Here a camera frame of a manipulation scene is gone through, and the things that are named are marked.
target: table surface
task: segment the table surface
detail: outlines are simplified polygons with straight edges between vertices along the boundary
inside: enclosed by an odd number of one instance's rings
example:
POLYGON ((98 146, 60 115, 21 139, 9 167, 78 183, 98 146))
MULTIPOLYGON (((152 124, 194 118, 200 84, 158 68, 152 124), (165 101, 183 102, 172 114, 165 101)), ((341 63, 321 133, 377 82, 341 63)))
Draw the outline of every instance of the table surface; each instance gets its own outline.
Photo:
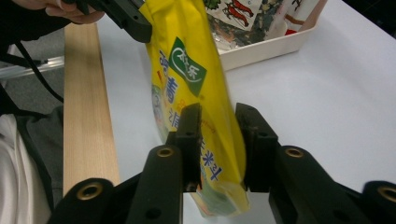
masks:
MULTIPOLYGON (((151 109, 150 62, 145 46, 109 18, 98 22, 98 34, 124 181, 162 143, 151 109)), ((395 59, 395 39, 332 0, 299 51, 236 68, 226 78, 233 105, 256 107, 281 145, 308 150, 334 181, 361 191, 370 180, 396 183, 395 59)), ((248 197, 246 214, 203 221, 185 195, 185 223, 273 223, 267 194, 248 197)))

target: wooden plank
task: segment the wooden plank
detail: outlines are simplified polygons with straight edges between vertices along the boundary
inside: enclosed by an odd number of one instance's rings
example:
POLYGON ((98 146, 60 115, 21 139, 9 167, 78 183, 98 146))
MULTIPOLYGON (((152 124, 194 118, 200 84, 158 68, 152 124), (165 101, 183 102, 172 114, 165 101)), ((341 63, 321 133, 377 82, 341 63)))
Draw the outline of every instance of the wooden plank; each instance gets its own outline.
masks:
POLYGON ((96 24, 64 29, 64 194, 81 180, 120 183, 96 24))

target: white plastic container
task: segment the white plastic container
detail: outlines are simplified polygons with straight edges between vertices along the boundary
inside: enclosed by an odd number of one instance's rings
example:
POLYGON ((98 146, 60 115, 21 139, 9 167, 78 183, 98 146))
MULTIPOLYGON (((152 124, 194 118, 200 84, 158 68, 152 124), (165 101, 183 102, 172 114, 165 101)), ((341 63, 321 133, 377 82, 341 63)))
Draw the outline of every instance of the white plastic container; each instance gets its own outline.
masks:
POLYGON ((284 35, 278 38, 251 44, 238 49, 227 51, 219 49, 220 59, 225 71, 256 63, 279 55, 292 53, 299 50, 309 34, 317 27, 318 16, 327 0, 320 0, 311 15, 305 21, 301 30, 293 35, 284 35))

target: human hand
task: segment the human hand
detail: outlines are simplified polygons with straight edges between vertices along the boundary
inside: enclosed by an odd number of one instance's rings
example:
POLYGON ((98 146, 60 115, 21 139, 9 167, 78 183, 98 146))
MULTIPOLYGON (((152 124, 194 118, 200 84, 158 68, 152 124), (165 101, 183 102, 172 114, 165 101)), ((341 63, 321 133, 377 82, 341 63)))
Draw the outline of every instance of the human hand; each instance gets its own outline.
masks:
POLYGON ((92 7, 89 7, 90 14, 84 15, 77 9, 76 3, 66 4, 62 0, 13 0, 13 2, 32 10, 45 8, 49 16, 64 17, 74 23, 93 23, 105 15, 105 12, 96 11, 92 7))

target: plastic packaging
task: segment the plastic packaging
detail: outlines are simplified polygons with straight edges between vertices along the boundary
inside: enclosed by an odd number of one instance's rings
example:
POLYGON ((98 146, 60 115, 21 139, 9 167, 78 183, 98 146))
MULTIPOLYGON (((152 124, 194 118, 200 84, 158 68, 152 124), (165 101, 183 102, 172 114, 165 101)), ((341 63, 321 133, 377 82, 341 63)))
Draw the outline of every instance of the plastic packaging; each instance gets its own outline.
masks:
POLYGON ((147 0, 140 11, 153 26, 147 50, 154 116, 163 141, 177 129, 184 106, 200 103, 202 108, 203 184, 192 197, 204 216, 247 211, 246 151, 203 1, 147 0))

